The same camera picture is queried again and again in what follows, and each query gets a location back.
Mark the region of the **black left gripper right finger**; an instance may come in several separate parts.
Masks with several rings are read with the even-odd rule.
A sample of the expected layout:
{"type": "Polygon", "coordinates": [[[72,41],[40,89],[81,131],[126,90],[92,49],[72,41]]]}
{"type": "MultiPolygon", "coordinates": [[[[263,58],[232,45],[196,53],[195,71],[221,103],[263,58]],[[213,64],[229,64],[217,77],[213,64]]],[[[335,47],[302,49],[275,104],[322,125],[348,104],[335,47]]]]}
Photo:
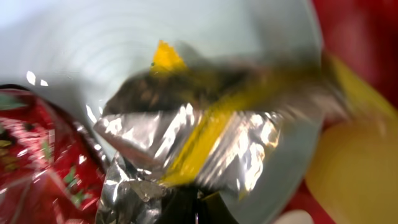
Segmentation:
{"type": "Polygon", "coordinates": [[[238,224],[216,192],[198,200],[199,224],[238,224]]]}

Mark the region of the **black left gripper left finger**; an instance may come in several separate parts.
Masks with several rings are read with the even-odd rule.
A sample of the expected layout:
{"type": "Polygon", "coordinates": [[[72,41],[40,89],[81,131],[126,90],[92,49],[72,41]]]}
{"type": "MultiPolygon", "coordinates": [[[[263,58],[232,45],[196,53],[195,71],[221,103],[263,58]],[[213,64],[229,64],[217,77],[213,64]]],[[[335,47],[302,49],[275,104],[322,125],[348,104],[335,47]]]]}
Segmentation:
{"type": "Polygon", "coordinates": [[[177,188],[163,213],[165,224],[196,224],[198,189],[194,187],[177,188]]]}

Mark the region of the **yellow silver foil wrapper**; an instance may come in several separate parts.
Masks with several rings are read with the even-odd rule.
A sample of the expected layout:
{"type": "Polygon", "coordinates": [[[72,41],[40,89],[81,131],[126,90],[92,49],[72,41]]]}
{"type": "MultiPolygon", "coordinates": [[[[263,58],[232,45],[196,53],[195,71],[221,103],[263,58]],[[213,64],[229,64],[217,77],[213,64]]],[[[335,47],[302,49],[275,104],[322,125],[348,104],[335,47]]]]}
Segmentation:
{"type": "Polygon", "coordinates": [[[191,66],[164,41],[128,78],[95,131],[116,153],[97,223],[163,223],[177,188],[218,192],[237,223],[267,223],[313,155],[324,114],[320,67],[191,66]]]}

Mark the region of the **red candy wrapper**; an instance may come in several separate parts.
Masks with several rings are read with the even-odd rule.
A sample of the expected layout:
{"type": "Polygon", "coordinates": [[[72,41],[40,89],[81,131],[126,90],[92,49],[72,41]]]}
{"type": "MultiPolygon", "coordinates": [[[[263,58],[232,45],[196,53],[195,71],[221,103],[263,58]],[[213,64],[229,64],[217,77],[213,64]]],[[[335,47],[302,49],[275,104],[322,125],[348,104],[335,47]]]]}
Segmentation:
{"type": "Polygon", "coordinates": [[[103,166],[71,119],[1,89],[1,223],[94,223],[103,166]]]}

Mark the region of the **yellow plastic cup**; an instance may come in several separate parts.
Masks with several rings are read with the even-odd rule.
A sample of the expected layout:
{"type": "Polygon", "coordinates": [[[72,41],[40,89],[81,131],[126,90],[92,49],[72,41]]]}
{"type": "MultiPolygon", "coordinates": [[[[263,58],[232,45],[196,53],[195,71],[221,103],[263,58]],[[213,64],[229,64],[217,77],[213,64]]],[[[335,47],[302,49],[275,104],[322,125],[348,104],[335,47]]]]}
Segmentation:
{"type": "Polygon", "coordinates": [[[335,223],[397,224],[397,110],[336,57],[348,118],[321,135],[305,182],[335,223]]]}

